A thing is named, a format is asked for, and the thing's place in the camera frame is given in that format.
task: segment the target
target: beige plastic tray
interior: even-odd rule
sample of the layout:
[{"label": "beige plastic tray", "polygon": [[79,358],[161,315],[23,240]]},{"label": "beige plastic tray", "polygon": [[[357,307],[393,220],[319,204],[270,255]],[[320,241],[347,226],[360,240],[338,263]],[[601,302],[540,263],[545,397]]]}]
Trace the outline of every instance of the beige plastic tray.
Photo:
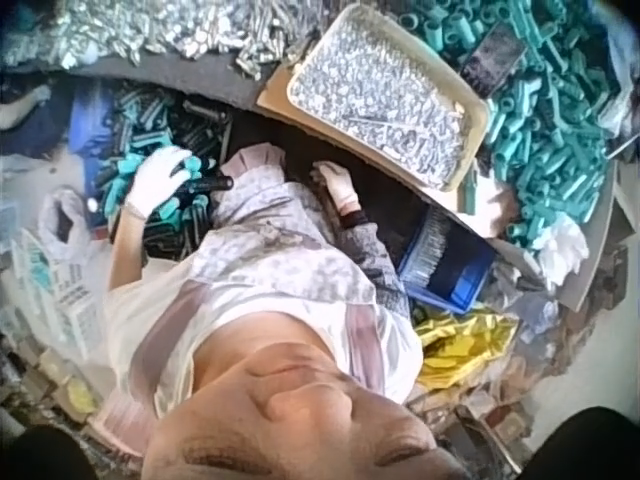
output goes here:
[{"label": "beige plastic tray", "polygon": [[[315,115],[313,112],[310,112],[303,106],[296,103],[295,97],[291,95],[291,89],[297,82],[300,75],[304,73],[305,69],[309,65],[313,64],[317,52],[322,50],[324,44],[340,30],[342,24],[349,19],[350,15],[353,15],[356,12],[356,9],[364,10],[366,15],[371,16],[372,23],[383,31],[389,41],[401,48],[408,57],[424,65],[427,76],[438,89],[442,100],[451,102],[452,108],[455,103],[458,103],[464,108],[465,122],[468,131],[467,138],[465,139],[464,153],[458,161],[458,168],[451,177],[451,180],[440,189],[445,192],[456,190],[464,179],[464,176],[467,174],[469,167],[471,167],[478,148],[480,148],[480,144],[487,132],[487,126],[489,123],[488,107],[486,103],[476,95],[471,87],[469,87],[469,85],[467,85],[467,83],[451,67],[449,67],[449,65],[447,65],[436,52],[418,38],[407,33],[392,19],[385,17],[376,10],[364,5],[354,4],[348,6],[342,11],[342,13],[340,13],[329,30],[327,30],[322,39],[318,42],[316,47],[307,56],[306,60],[291,78],[291,81],[287,86],[287,97],[289,98],[289,102],[299,110],[305,112],[307,115],[316,118],[318,121],[332,128],[337,128],[332,123]],[[340,131],[353,138],[355,141],[362,142],[360,139],[350,135],[344,130]],[[379,165],[385,173],[396,177],[403,183],[409,184],[409,186],[413,186],[418,190],[424,191],[429,188],[419,177],[411,172],[411,170],[394,161],[382,150],[372,145],[367,146],[378,152],[381,157],[387,160],[384,164]]]}]

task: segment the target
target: nose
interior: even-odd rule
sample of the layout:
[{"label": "nose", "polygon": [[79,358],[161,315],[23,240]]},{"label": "nose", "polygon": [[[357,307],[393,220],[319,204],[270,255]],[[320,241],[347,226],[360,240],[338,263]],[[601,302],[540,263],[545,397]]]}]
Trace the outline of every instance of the nose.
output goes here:
[{"label": "nose", "polygon": [[273,422],[295,422],[301,428],[345,425],[351,420],[351,398],[334,383],[312,383],[273,395],[265,413]]}]

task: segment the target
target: white glove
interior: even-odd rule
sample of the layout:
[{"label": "white glove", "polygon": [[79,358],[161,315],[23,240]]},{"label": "white glove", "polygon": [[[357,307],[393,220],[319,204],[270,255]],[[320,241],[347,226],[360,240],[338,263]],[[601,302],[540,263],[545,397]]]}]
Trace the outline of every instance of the white glove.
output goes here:
[{"label": "white glove", "polygon": [[51,87],[49,85],[40,85],[31,91],[31,95],[34,96],[36,102],[42,104],[51,98]]},{"label": "white glove", "polygon": [[349,171],[333,162],[322,161],[313,164],[311,178],[325,185],[338,212],[351,203],[358,202]]},{"label": "white glove", "polygon": [[189,180],[191,174],[182,169],[175,175],[171,172],[191,156],[189,150],[180,147],[162,147],[153,152],[138,168],[126,203],[144,218]]}]

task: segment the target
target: apron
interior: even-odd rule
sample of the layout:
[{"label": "apron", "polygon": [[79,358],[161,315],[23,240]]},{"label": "apron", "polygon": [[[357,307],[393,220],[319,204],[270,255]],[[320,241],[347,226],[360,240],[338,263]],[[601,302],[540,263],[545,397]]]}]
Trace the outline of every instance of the apron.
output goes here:
[{"label": "apron", "polygon": [[[270,160],[260,163],[265,158]],[[350,373],[365,387],[384,394],[375,287],[327,240],[333,235],[317,198],[300,184],[285,183],[278,163],[283,159],[282,150],[261,144],[241,150],[222,167],[236,179],[233,190],[216,192],[220,204],[213,225],[218,229],[210,231],[194,253],[188,278],[131,359],[128,380],[139,402],[153,409],[169,357],[189,321],[208,302],[213,281],[346,304]],[[241,165],[247,163],[249,168],[242,171]]]}]

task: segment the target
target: glove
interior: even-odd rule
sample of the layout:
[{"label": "glove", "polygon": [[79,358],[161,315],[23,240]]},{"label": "glove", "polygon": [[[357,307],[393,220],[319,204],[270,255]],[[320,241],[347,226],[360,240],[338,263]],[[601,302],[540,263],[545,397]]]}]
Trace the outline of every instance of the glove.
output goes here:
[{"label": "glove", "polygon": [[189,150],[180,147],[162,147],[153,152],[138,168],[126,204],[133,207],[145,219],[168,200],[191,174],[182,169],[172,175],[175,168],[191,156]]},{"label": "glove", "polygon": [[40,85],[31,91],[36,102],[42,104],[51,98],[51,87],[49,85]]},{"label": "glove", "polygon": [[358,195],[353,188],[349,171],[333,162],[322,161],[313,164],[311,178],[329,190],[338,212],[352,203],[358,203]]}]

